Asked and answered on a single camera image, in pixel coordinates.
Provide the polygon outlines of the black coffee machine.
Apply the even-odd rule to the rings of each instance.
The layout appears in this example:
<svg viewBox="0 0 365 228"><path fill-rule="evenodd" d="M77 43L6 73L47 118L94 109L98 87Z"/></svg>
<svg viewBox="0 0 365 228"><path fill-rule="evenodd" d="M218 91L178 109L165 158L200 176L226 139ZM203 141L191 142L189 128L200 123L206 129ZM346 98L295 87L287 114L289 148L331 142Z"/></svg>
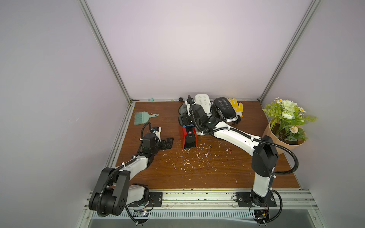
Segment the black coffee machine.
<svg viewBox="0 0 365 228"><path fill-rule="evenodd" d="M215 106L215 110L219 118L228 125L235 125L241 121L241 117L238 116L227 98L216 98L213 101L213 105Z"/></svg>

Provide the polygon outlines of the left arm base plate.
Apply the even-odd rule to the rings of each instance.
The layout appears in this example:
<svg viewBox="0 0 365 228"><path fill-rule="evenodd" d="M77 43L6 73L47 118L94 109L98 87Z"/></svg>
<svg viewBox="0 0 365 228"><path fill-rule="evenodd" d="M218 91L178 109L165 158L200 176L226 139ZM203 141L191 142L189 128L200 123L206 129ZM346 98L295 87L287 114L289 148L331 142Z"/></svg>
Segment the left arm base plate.
<svg viewBox="0 0 365 228"><path fill-rule="evenodd" d="M149 192L148 197L143 197L140 201L135 201L128 204L128 207L132 208L144 208L144 207L161 207L163 202L162 192Z"/></svg>

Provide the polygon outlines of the white coffee machine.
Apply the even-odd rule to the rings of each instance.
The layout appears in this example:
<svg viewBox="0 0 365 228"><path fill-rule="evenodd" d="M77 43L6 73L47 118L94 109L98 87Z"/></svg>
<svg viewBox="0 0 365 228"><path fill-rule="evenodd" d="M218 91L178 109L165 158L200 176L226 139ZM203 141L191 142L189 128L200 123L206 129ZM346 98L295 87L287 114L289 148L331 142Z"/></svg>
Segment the white coffee machine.
<svg viewBox="0 0 365 228"><path fill-rule="evenodd" d="M204 112L207 114L208 117L211 117L212 107L210 98L207 94L197 94L194 97L194 101L196 102L196 104L200 105L203 108Z"/></svg>

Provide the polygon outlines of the aluminium rail frame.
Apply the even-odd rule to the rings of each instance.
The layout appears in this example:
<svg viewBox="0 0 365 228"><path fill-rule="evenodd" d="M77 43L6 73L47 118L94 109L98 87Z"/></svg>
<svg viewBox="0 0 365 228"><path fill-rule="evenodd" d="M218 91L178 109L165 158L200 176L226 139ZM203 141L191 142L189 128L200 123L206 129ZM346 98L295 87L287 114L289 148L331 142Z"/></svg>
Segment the aluminium rail frame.
<svg viewBox="0 0 365 228"><path fill-rule="evenodd" d="M264 202L255 203L247 189L155 189L150 202L130 204L120 215L108 219L130 219L146 224L154 219L228 219L264 226L281 210L299 211L308 215L315 228L328 227L309 190L276 189Z"/></svg>

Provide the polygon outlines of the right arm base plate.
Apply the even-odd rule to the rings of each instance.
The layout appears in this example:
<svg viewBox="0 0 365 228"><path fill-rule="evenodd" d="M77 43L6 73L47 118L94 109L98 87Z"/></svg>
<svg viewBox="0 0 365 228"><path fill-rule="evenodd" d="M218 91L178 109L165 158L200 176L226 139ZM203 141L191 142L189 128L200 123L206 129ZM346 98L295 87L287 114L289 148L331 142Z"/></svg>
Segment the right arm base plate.
<svg viewBox="0 0 365 228"><path fill-rule="evenodd" d="M265 197L261 197L254 192L237 192L232 199L238 203L239 207L277 207L272 192L268 192Z"/></svg>

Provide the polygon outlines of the grey blue microfiber cloth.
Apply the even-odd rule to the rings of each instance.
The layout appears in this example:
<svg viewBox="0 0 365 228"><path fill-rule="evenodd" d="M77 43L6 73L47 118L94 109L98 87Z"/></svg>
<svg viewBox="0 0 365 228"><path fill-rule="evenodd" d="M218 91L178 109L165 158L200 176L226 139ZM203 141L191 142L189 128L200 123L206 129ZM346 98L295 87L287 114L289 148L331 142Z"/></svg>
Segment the grey blue microfiber cloth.
<svg viewBox="0 0 365 228"><path fill-rule="evenodd" d="M188 110L186 104L182 104L179 108L178 121L181 127L185 127L191 124L190 116L188 115Z"/></svg>

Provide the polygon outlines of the green hand brush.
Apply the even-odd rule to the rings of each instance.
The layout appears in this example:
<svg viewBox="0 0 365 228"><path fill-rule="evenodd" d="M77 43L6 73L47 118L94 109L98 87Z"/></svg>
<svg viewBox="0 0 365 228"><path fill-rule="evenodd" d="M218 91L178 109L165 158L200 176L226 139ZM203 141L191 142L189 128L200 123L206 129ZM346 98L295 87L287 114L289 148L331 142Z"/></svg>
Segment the green hand brush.
<svg viewBox="0 0 365 228"><path fill-rule="evenodd" d="M135 113L134 117L134 125L141 125L141 124L146 124L149 119L154 118L154 117L158 117L159 114L149 114L148 112L137 112Z"/></svg>

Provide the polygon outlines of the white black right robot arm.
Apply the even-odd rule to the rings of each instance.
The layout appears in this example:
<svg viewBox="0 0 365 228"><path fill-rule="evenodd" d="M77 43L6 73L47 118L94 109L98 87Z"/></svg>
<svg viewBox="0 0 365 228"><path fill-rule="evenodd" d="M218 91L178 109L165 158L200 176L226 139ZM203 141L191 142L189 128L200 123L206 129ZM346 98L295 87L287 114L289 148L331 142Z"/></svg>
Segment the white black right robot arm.
<svg viewBox="0 0 365 228"><path fill-rule="evenodd" d="M239 122L240 116L225 97L210 101L207 94L188 96L180 107L179 113L179 124L182 127L193 126L198 135L211 135L225 140L252 157L254 184L249 193L249 199L255 207L271 204L269 194L273 191L272 183L277 175L292 174L298 169L298 158L288 148L274 143L267 135L259 137L235 128L234 124ZM294 166L290 170L276 170L279 159L278 149L285 151L293 158Z"/></svg>

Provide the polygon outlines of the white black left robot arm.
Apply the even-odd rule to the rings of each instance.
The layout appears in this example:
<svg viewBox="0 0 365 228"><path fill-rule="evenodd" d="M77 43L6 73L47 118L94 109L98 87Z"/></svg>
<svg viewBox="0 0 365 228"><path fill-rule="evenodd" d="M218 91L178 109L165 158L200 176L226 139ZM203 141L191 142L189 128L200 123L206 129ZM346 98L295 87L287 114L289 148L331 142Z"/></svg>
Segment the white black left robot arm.
<svg viewBox="0 0 365 228"><path fill-rule="evenodd" d="M173 147L174 138L161 138L160 127L146 123L141 130L140 145L137 153L119 166L104 168L89 199L88 208L98 216L120 215L130 204L150 206L149 188L130 181L147 169L159 151Z"/></svg>

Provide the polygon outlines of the potted artificial plant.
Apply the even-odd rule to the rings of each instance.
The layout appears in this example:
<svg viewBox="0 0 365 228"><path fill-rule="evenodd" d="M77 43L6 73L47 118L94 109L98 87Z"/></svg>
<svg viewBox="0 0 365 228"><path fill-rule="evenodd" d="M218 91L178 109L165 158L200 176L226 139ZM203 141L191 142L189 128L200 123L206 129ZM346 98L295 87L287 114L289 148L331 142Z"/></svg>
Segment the potted artificial plant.
<svg viewBox="0 0 365 228"><path fill-rule="evenodd" d="M263 136L269 136L275 144L291 151L308 139L302 126L317 121L315 116L307 115L307 111L288 99L276 98L265 105L263 111L270 119Z"/></svg>

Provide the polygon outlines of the yellow work glove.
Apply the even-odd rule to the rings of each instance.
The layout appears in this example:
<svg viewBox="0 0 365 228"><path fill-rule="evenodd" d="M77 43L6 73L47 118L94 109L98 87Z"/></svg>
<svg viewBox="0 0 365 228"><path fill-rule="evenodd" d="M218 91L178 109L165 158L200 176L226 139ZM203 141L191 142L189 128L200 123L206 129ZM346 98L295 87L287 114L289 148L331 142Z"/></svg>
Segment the yellow work glove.
<svg viewBox="0 0 365 228"><path fill-rule="evenodd" d="M236 98L229 98L228 100L231 103L231 105L232 105L233 109L235 110L236 114L238 116L240 116L241 118L243 118L243 114L242 114L243 111L244 111L243 104L238 102L238 100Z"/></svg>

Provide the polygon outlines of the red coffee machine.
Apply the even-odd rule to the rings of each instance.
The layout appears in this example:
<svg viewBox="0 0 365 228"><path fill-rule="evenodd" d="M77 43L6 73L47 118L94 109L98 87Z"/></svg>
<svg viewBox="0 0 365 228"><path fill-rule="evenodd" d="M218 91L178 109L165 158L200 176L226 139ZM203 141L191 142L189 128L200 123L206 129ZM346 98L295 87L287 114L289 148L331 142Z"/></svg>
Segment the red coffee machine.
<svg viewBox="0 0 365 228"><path fill-rule="evenodd" d="M197 134L193 125L181 127L182 149L197 147Z"/></svg>

